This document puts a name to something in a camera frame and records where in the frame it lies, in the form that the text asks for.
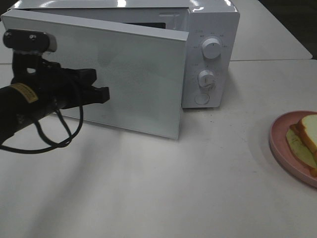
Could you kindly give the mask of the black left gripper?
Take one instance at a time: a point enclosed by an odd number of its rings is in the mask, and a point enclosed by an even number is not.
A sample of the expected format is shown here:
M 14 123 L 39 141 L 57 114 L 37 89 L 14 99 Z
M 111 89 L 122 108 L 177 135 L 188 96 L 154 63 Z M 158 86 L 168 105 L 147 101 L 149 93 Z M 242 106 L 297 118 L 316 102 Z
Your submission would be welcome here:
M 53 35 L 40 31 L 8 29 L 3 44 L 15 50 L 13 79 L 9 85 L 9 114 L 15 117 L 45 117 L 61 109 L 79 108 L 82 96 L 74 70 L 43 59 L 41 54 L 55 52 Z

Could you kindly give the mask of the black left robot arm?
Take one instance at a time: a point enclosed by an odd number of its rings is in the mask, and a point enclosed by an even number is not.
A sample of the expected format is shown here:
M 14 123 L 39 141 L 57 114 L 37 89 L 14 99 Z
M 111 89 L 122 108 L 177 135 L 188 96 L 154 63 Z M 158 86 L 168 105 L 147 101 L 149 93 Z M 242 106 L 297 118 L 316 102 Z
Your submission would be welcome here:
M 43 53 L 56 51 L 53 36 L 39 31 L 6 30 L 4 45 L 12 49 L 13 79 L 0 90 L 0 141 L 4 143 L 21 129 L 33 124 L 40 138 L 48 145 L 39 150 L 22 150 L 1 145 L 2 150 L 23 154 L 44 153 L 70 144 L 79 133 L 83 121 L 83 100 L 75 71 L 59 63 L 43 59 Z M 80 123 L 71 132 L 61 110 L 78 107 Z M 61 142 L 49 139 L 39 121 L 56 113 L 68 137 Z

